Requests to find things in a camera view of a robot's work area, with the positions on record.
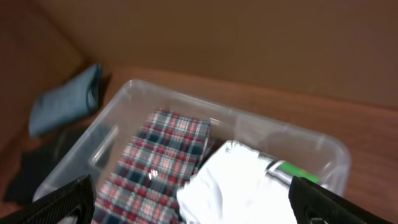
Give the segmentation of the blue garment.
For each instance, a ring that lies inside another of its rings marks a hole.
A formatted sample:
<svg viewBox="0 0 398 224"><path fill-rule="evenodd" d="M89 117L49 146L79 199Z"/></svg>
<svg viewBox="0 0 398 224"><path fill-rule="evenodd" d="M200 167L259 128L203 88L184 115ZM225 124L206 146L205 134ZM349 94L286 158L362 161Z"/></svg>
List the blue garment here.
<svg viewBox="0 0 398 224"><path fill-rule="evenodd" d="M99 107L103 66L95 63L65 84L38 97L29 116L29 135L41 136L94 113Z"/></svg>

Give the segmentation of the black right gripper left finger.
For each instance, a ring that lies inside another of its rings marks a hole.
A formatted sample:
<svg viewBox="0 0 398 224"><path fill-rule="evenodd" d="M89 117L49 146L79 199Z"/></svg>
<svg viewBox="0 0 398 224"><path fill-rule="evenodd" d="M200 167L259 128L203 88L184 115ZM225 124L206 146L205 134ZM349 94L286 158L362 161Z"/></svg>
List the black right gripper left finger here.
<svg viewBox="0 0 398 224"><path fill-rule="evenodd" d="M54 224L66 217L90 223L95 210L96 191L91 175L84 175L8 216L1 223Z"/></svg>

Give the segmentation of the white garment with green tag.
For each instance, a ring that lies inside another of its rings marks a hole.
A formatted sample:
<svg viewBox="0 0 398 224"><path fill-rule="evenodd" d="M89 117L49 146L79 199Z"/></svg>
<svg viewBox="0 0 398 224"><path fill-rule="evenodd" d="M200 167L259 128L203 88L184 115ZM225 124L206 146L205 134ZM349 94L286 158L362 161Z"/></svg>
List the white garment with green tag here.
<svg viewBox="0 0 398 224"><path fill-rule="evenodd" d="M177 190L179 214L186 223L295 223L288 197L295 176L321 182L289 162L226 141Z"/></svg>

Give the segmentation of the black garment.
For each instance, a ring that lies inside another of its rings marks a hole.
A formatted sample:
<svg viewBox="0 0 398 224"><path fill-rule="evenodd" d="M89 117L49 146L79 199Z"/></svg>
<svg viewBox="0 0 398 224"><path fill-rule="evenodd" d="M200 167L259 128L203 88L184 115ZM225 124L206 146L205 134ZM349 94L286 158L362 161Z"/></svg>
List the black garment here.
<svg viewBox="0 0 398 224"><path fill-rule="evenodd" d="M43 146L31 152L23 153L21 168L7 186L3 200L15 202L19 205L30 204L41 183L86 130L87 127L84 126L64 131ZM71 165L63 169L63 173L60 175L62 185L87 174L91 175L92 178L99 177L100 173L89 165L88 159L109 131L108 127L102 126L92 132L89 141L75 153L77 158Z"/></svg>

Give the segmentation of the red plaid shirt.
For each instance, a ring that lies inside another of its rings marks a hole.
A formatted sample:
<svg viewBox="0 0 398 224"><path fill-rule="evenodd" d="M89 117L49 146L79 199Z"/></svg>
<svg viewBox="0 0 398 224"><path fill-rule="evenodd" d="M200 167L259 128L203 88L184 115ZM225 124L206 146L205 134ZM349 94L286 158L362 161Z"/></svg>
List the red plaid shirt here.
<svg viewBox="0 0 398 224"><path fill-rule="evenodd" d="M208 120L152 112L96 196L93 223L182 223L177 190L223 143Z"/></svg>

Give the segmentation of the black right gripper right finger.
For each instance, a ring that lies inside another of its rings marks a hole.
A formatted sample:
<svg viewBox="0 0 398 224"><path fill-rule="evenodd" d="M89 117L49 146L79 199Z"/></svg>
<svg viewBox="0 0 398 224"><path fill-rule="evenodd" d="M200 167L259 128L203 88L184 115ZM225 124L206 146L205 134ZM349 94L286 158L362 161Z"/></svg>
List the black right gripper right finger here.
<svg viewBox="0 0 398 224"><path fill-rule="evenodd" d="M304 177L293 177L289 201L298 224L391 224Z"/></svg>

